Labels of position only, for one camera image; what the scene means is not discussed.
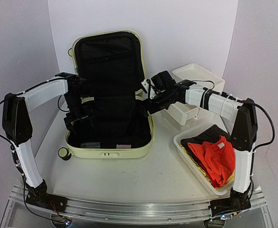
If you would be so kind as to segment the white three-drawer storage cabinet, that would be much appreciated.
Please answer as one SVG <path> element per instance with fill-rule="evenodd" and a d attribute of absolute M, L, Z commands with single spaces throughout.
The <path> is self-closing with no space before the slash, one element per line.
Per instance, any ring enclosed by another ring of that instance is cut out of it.
<path fill-rule="evenodd" d="M 182 126 L 188 125 L 192 127 L 207 119 L 211 119 L 214 113 L 200 107 L 204 92 L 203 88 L 222 92 L 225 86 L 225 80 L 195 63 L 175 69 L 172 71 L 172 74 L 177 82 L 188 79 L 194 81 L 195 84 L 190 86 L 190 89 L 186 91 L 186 104 L 176 102 L 170 105 L 165 112 Z"/>

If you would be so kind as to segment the white perforated plastic basket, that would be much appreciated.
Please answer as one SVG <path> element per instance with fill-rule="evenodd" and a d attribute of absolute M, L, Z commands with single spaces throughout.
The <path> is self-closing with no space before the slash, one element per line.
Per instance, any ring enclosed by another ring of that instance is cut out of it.
<path fill-rule="evenodd" d="M 173 142 L 177 147 L 177 152 L 181 159 L 184 161 L 189 170 L 195 175 L 200 184 L 206 189 L 206 191 L 210 195 L 223 196 L 226 195 L 232 188 L 234 173 L 229 177 L 224 185 L 220 185 L 218 188 L 215 188 L 213 186 L 213 179 L 209 178 L 206 168 L 203 166 L 203 164 L 195 157 L 195 155 L 190 156 L 190 151 L 186 150 L 186 148 L 181 144 L 182 139 L 191 139 L 197 137 L 213 126 L 215 126 L 215 124 L 211 122 L 199 124 L 176 135 L 173 139 Z"/>

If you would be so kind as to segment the black garment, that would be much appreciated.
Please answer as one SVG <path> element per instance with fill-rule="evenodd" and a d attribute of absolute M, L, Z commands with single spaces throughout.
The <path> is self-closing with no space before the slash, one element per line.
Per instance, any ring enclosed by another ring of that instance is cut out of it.
<path fill-rule="evenodd" d="M 224 136 L 226 141 L 230 142 L 230 135 L 214 124 L 198 136 L 181 139 L 181 145 L 185 148 L 189 156 L 197 158 L 194 152 L 189 148 L 188 143 L 198 145 L 202 145 L 204 142 L 217 143 L 221 136 Z"/>

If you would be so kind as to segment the pale green hard-shell suitcase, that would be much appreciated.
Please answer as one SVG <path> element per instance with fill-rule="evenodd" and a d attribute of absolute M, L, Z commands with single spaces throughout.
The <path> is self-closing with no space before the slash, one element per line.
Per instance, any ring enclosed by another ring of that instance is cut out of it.
<path fill-rule="evenodd" d="M 69 55 L 75 75 L 84 78 L 82 106 L 92 109 L 94 127 L 84 126 L 80 135 L 66 132 L 61 159 L 132 159 L 145 156 L 154 140 L 153 118 L 140 112 L 141 82 L 145 80 L 140 38 L 131 31 L 116 31 L 77 39 Z M 81 143 L 100 142 L 100 149 L 80 148 Z M 118 150 L 117 144 L 131 149 Z"/>

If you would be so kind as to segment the orange red garment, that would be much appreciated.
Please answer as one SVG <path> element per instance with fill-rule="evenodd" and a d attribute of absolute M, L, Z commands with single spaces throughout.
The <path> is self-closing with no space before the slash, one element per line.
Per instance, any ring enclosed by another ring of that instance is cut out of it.
<path fill-rule="evenodd" d="M 187 143 L 189 149 L 202 162 L 210 177 L 224 185 L 235 170 L 235 151 L 226 137 L 220 136 L 216 143 Z"/>

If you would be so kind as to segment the yellow garment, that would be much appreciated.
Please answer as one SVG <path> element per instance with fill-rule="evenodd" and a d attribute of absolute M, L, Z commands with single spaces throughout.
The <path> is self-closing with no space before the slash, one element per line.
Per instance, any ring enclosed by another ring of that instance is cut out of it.
<path fill-rule="evenodd" d="M 214 187 L 216 190 L 220 190 L 223 188 L 223 186 L 227 185 L 228 183 L 232 182 L 234 180 L 234 172 L 233 174 L 228 178 L 227 182 L 224 185 L 220 185 L 216 180 L 211 178 L 209 176 L 209 173 L 207 172 L 204 165 L 201 163 L 201 161 L 196 158 L 196 156 L 189 150 L 187 150 L 185 147 L 181 145 L 182 150 L 188 155 L 188 157 L 192 160 L 192 162 L 195 164 L 195 166 L 198 168 L 198 170 L 203 174 L 205 179 Z"/>

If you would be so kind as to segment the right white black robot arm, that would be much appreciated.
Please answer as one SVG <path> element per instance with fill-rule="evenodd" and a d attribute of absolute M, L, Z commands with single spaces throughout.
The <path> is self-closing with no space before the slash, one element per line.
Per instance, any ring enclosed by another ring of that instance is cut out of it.
<path fill-rule="evenodd" d="M 212 200 L 209 209 L 211 218 L 225 220 L 233 213 L 240 213 L 251 207 L 250 198 L 254 190 L 252 180 L 254 153 L 259 147 L 272 144 L 272 141 L 256 145 L 258 121 L 256 108 L 265 111 L 263 107 L 251 99 L 240 100 L 225 92 L 216 92 L 203 87 L 196 82 L 183 80 L 179 83 L 170 82 L 167 85 L 152 85 L 145 79 L 142 88 L 147 93 L 142 111 L 154 114 L 168 109 L 171 104 L 180 102 L 218 114 L 234 124 L 231 134 L 231 144 L 236 153 L 236 170 L 230 196 L 224 199 Z"/>

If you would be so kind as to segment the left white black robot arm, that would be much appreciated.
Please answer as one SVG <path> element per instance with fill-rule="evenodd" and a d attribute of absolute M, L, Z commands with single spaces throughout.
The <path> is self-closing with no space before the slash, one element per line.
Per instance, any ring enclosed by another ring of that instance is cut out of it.
<path fill-rule="evenodd" d="M 2 136 L 10 144 L 12 158 L 20 172 L 24 189 L 24 203 L 39 208 L 46 208 L 56 213 L 64 212 L 67 198 L 49 194 L 47 184 L 38 170 L 31 146 L 33 127 L 29 114 L 44 103 L 63 95 L 69 112 L 64 119 L 66 129 L 75 133 L 74 124 L 92 117 L 92 112 L 85 110 L 81 103 L 81 85 L 85 81 L 77 75 L 59 73 L 53 78 L 41 82 L 17 94 L 8 93 L 0 102 L 3 105 Z"/>

